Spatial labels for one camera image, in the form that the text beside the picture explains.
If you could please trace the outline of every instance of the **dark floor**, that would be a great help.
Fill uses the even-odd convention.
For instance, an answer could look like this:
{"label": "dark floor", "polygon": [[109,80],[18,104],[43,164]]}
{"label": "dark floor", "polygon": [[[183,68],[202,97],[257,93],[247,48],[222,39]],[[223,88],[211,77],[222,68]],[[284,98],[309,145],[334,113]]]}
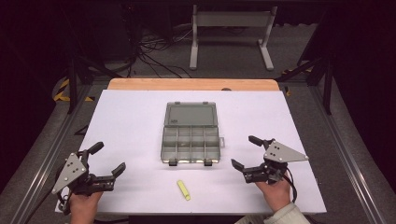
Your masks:
{"label": "dark floor", "polygon": [[[272,72],[265,69],[256,44],[256,39],[261,37],[262,32],[258,29],[246,29],[240,35],[232,35],[222,29],[205,31],[200,37],[198,69],[196,71],[188,69],[191,50],[191,42],[188,39],[180,41],[166,50],[153,51],[149,55],[168,66],[184,68],[189,73],[188,75],[181,69],[170,67],[183,77],[275,78],[279,77],[285,69],[296,66],[296,62],[314,29],[315,25],[284,26],[273,29],[268,44],[275,66],[275,70]],[[158,76],[155,75],[153,68],[138,60],[132,66],[131,74],[136,77],[175,77],[159,66],[155,66],[154,69],[159,74]],[[305,151],[310,157],[314,175],[318,179],[318,186],[328,210],[326,214],[312,217],[317,221],[329,224],[396,223],[396,213],[394,212],[396,196],[371,160],[335,83],[332,90],[332,115],[326,116],[323,115],[321,105],[318,104],[315,96],[315,92],[321,92],[322,84],[320,83],[317,87],[307,87],[304,78],[305,76],[301,75],[287,83],[281,83],[280,88],[285,90],[285,86],[288,86],[290,89],[290,96],[285,95],[290,113]],[[99,76],[89,88],[80,86],[80,92],[88,91],[87,95],[94,96],[95,101],[81,103],[72,115],[67,115],[69,108],[67,102],[57,102],[46,127],[0,195],[0,223],[19,223],[21,215],[26,216],[30,213],[29,209],[33,207],[31,203],[26,205],[26,201],[32,199],[34,203],[38,203],[45,192],[51,189],[56,168],[62,164],[70,152],[79,149],[83,136],[75,135],[75,132],[90,123],[97,100],[100,98],[101,91],[106,89],[108,81],[108,77]],[[57,91],[58,88],[59,86],[54,87],[54,91]],[[353,161],[356,162],[367,189],[373,196],[375,208],[378,209],[382,218],[380,218],[381,221],[373,221],[370,211],[366,210],[364,199],[357,192],[353,182],[354,176],[351,176],[347,168],[348,164],[345,164],[339,152],[339,142],[334,139],[332,130],[326,121],[328,119],[334,121],[344,147],[353,156]],[[62,129],[67,132],[59,140]],[[54,148],[59,148],[59,153],[51,154],[50,151]],[[31,183],[35,181],[37,172],[49,154],[54,157],[54,163],[47,167],[50,171],[48,175],[38,176],[42,178],[42,181],[38,181],[40,186],[35,188],[35,186],[31,186]],[[29,192],[35,190],[36,196],[30,197]],[[54,212],[56,202],[56,197],[50,194],[35,212],[30,223],[68,222],[68,217]],[[126,217],[101,214],[99,218],[111,220]],[[134,223],[158,223],[158,218],[155,217],[132,217],[132,220]],[[203,217],[181,220],[184,220],[185,223],[208,223]],[[234,217],[213,217],[212,220],[216,220],[214,221],[216,223],[234,223]]]}

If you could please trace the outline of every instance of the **yellow tube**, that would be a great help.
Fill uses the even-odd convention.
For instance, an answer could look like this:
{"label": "yellow tube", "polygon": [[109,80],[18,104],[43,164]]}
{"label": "yellow tube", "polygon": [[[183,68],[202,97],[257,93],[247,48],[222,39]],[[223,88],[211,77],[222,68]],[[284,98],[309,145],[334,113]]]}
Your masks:
{"label": "yellow tube", "polygon": [[191,197],[190,197],[189,191],[186,189],[186,186],[184,186],[183,181],[178,180],[177,184],[178,184],[178,187],[180,188],[181,192],[183,193],[184,198],[188,201]]}

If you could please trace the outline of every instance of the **sleeve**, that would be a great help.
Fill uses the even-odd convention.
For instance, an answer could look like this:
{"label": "sleeve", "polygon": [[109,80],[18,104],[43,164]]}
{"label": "sleeve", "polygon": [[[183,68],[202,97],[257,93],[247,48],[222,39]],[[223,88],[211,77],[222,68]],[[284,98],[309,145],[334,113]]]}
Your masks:
{"label": "sleeve", "polygon": [[290,203],[264,220],[264,224],[309,224],[300,209]]}

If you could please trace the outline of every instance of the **gray carpet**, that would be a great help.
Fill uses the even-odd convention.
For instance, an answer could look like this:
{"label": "gray carpet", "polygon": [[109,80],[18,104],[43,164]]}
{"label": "gray carpet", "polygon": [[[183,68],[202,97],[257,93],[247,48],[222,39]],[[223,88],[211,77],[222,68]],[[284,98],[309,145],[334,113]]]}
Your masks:
{"label": "gray carpet", "polygon": [[[217,78],[274,78],[279,77],[285,69],[296,66],[304,47],[312,35],[315,26],[285,26],[275,27],[271,33],[268,49],[272,57],[275,70],[268,72],[262,61],[256,40],[260,38],[260,29],[246,29],[240,35],[234,35],[224,29],[204,30],[200,34],[200,48],[198,53],[198,69],[188,69],[190,62],[191,42],[186,39],[169,49],[153,51],[149,55],[157,61],[183,67],[191,77]],[[148,65],[136,61],[132,67],[136,77],[175,77],[169,71],[155,66],[155,72]],[[181,69],[172,67],[181,76],[187,77]],[[290,83],[282,83],[290,88],[291,96],[286,96],[290,112],[302,139],[314,175],[318,178],[319,189],[327,207],[328,213],[314,215],[313,218],[323,223],[370,223],[366,216],[358,194],[354,190],[329,128],[323,120],[318,105],[315,103],[310,88],[301,81],[304,76],[298,76]],[[91,86],[89,96],[95,96],[96,101],[84,102],[77,111],[76,117],[60,145],[60,154],[46,179],[36,203],[50,190],[54,183],[56,168],[72,151],[79,149],[83,136],[75,132],[90,123],[97,99],[101,91],[106,89],[108,77],[99,76]],[[21,205],[26,192],[30,188],[35,174],[42,161],[49,153],[57,133],[62,127],[68,111],[67,102],[58,102],[47,125],[37,138],[34,146],[26,156],[18,171],[11,178],[3,193],[0,195],[0,223],[10,223]],[[367,185],[377,202],[378,208],[387,223],[396,223],[396,196],[390,189],[384,176],[379,172],[367,148],[364,146],[356,128],[351,121],[346,107],[339,95],[336,85],[332,92],[332,118],[337,124],[340,135],[354,159],[356,160]],[[30,223],[66,223],[68,217],[54,212],[56,197],[49,197],[35,212]],[[109,215],[99,215],[98,219],[112,220]],[[136,223],[147,219],[136,218]]]}

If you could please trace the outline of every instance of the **white table surface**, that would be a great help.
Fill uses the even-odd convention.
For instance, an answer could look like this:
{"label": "white table surface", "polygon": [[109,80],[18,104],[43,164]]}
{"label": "white table surface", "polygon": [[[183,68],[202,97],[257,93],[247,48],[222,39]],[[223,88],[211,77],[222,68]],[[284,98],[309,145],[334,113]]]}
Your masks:
{"label": "white table surface", "polygon": [[[161,144],[168,102],[214,102],[219,136],[224,137],[220,162],[180,163],[161,161]],[[272,139],[304,154],[282,91],[103,91],[79,150],[97,142],[105,146],[91,155],[90,173],[110,175],[120,163],[126,170],[113,191],[105,192],[99,213],[120,215],[248,215],[272,213],[254,183],[247,184],[231,165],[245,167],[263,162],[264,147],[248,141],[249,135]],[[290,162],[298,190],[296,204],[303,213],[324,213],[309,161]],[[191,199],[186,201],[181,179]]]}

